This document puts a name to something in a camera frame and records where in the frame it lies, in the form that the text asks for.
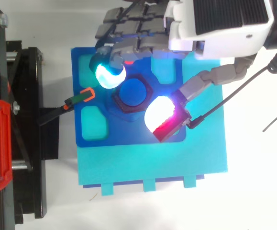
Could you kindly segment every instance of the blue tray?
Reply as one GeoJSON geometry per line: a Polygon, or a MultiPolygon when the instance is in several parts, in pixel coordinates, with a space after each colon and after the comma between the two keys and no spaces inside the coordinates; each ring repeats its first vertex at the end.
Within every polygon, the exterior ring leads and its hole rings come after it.
{"type": "MultiPolygon", "coordinates": [[[[132,145],[158,143],[158,140],[144,124],[144,112],[125,114],[112,98],[114,89],[102,88],[89,70],[89,61],[94,48],[74,48],[71,52],[73,66],[74,94],[87,87],[93,87],[96,98],[88,103],[76,105],[76,141],[79,147],[132,145]]],[[[140,73],[153,89],[150,103],[160,95],[169,95],[183,84],[182,61],[164,60],[165,72],[158,68],[159,60],[144,58],[126,66],[127,76],[140,73]]],[[[127,89],[135,95],[135,85],[127,89]]],[[[167,142],[185,139],[185,127],[167,142]]]]}

